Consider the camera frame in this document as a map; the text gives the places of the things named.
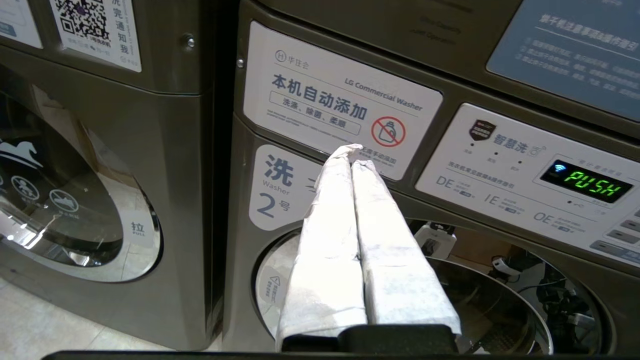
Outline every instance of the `lg commercial washer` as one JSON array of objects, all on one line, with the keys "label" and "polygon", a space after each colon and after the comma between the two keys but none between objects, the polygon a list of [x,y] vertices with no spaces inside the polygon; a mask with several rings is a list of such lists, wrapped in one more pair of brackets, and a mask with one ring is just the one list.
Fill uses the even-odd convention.
[{"label": "lg commercial washer", "polygon": [[[223,348],[273,350],[320,164],[357,142],[407,219],[519,249],[504,296],[462,298],[528,305],[462,352],[640,350],[637,9],[556,4],[241,1]],[[454,305],[476,289],[430,261]]]},{"label": "lg commercial washer", "polygon": [[213,38],[235,11],[0,1],[1,277],[144,340],[209,346],[226,213],[212,173],[228,172],[212,152],[229,131]]}]

